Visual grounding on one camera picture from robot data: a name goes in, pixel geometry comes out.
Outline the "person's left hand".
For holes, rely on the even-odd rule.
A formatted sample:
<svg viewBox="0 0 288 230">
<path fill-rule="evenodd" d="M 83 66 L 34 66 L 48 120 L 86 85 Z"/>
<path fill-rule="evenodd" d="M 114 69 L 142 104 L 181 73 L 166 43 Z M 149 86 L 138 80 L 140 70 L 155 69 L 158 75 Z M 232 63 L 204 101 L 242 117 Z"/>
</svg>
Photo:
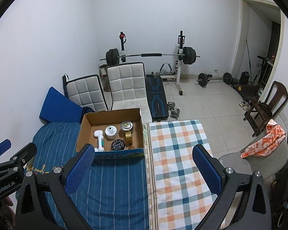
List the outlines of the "person's left hand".
<svg viewBox="0 0 288 230">
<path fill-rule="evenodd" d="M 0 200 L 0 230 L 15 229 L 15 213 L 12 206 L 13 202 L 9 196 Z"/>
</svg>

